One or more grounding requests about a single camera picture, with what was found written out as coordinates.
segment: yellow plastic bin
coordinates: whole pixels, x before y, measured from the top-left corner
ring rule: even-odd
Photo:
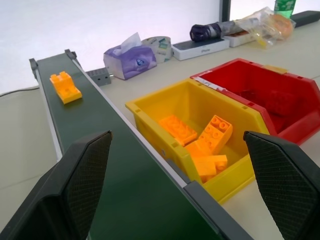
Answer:
[[[198,135],[214,115],[231,123],[233,132],[219,154],[226,155],[227,169],[202,184],[220,204],[255,179],[254,170],[243,141],[244,131],[269,134],[260,113],[190,78],[127,102],[136,127],[164,159],[172,160],[190,178],[202,184],[188,153],[159,124],[176,115]]]

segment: roll of tape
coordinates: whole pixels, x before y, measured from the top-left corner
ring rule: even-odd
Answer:
[[[172,56],[171,39],[168,36],[149,37],[142,44],[152,49],[157,64],[169,61]]]

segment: orange building block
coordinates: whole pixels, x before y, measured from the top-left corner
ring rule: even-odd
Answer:
[[[212,159],[213,156],[194,157],[195,168],[203,183],[217,175],[216,164]]]
[[[230,123],[214,115],[198,140],[185,148],[191,157],[206,157],[218,154],[231,137],[233,127]]]
[[[60,72],[60,75],[51,75],[50,81],[63,104],[82,98],[81,92],[76,88],[74,81],[65,71]]]
[[[228,164],[226,155],[194,157],[192,160],[203,183],[225,170]]]
[[[226,155],[215,155],[212,156],[212,160],[215,163],[215,168],[217,172],[222,172],[227,168],[228,165],[228,159]]]
[[[175,115],[160,120],[159,124],[183,147],[197,138],[197,132]]]
[[[190,153],[192,158],[201,158],[212,155],[204,139],[198,139],[188,144],[185,149]]]
[[[201,133],[199,140],[203,140],[210,149],[211,155],[218,154],[231,137],[233,127],[221,117],[214,115]]]

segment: conveyor belt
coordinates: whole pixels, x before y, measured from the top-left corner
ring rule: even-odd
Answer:
[[[57,152],[63,154],[72,142],[91,133],[113,133],[92,240],[251,239],[199,184],[186,186],[75,60],[63,53],[36,65]],[[62,71],[72,77],[82,99],[62,103],[50,82],[50,75]],[[223,222],[215,224],[220,217]]]

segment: storage bin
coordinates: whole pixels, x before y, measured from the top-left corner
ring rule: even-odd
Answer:
[[[172,160],[191,181],[200,184],[190,154],[158,124],[159,120],[175,115],[198,136],[214,115],[232,124],[232,135],[219,153],[227,156],[227,169],[202,184],[219,203],[255,178],[243,135],[248,130],[269,134],[258,111],[190,78],[127,102],[126,107],[133,113],[137,129],[162,157]]]
[[[196,77],[259,111],[271,135],[300,145],[320,129],[320,92],[312,79],[241,58],[191,76]]]

